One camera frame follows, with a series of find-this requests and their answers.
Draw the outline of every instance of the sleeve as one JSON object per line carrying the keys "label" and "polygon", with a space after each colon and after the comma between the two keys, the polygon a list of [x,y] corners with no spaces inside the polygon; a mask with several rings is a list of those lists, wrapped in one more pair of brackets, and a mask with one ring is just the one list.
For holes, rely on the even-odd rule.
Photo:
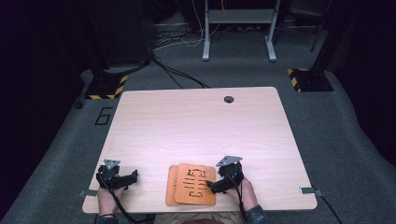
{"label": "sleeve", "polygon": [[101,217],[98,218],[96,224],[119,224],[119,221],[114,217]]}
{"label": "sleeve", "polygon": [[269,224],[268,217],[260,205],[250,208],[245,215],[247,224]]}

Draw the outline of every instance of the person's right hand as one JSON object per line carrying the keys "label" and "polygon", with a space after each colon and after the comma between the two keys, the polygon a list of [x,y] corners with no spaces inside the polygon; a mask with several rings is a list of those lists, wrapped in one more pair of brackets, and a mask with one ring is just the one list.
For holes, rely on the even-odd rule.
{"label": "person's right hand", "polygon": [[[242,203],[244,204],[245,211],[258,205],[256,194],[254,193],[253,185],[251,182],[244,178],[238,186],[239,192],[242,194]],[[239,204],[239,197],[236,189],[227,189],[226,193],[230,194],[233,200]]]}

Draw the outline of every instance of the stack of orange paper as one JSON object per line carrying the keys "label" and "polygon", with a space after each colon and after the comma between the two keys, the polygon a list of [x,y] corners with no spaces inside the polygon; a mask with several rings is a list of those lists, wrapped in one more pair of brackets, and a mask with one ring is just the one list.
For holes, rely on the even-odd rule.
{"label": "stack of orange paper", "polygon": [[215,205],[216,195],[206,184],[216,181],[216,169],[210,166],[181,163],[169,167],[166,204]]}

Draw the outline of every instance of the yellow and black tape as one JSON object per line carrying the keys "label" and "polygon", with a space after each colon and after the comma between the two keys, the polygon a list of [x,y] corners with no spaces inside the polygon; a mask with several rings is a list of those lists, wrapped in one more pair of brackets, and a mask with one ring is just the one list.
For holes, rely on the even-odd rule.
{"label": "yellow and black tape", "polygon": [[115,90],[114,94],[109,94],[109,95],[85,95],[85,99],[91,99],[91,100],[104,100],[104,99],[117,99],[122,93],[123,87],[125,85],[127,76],[124,76],[120,80],[120,85],[117,87]]}
{"label": "yellow and black tape", "polygon": [[297,78],[293,74],[294,71],[296,71],[296,70],[298,70],[298,71],[309,71],[309,69],[306,69],[306,68],[288,69],[288,74],[289,74],[289,77],[290,77],[291,85],[293,86],[295,91],[301,91],[300,86],[298,85],[298,82],[297,82]]}

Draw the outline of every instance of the person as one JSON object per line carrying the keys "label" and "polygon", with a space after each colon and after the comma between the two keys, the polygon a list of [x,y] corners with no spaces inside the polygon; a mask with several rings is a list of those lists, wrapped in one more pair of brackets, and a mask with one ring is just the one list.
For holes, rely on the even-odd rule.
{"label": "person", "polygon": [[[265,215],[262,207],[258,204],[256,194],[254,193],[253,185],[251,182],[244,178],[239,190],[242,186],[242,203],[246,211],[247,224],[268,224],[268,217]],[[120,199],[124,189],[114,189],[114,194]],[[236,189],[227,189],[226,193],[230,195],[233,200],[239,204],[239,196]],[[97,224],[118,224],[119,221],[115,217],[117,204],[113,196],[107,189],[99,188],[97,193],[99,205],[99,218]],[[213,219],[198,219],[183,222],[183,224],[221,224]]]}

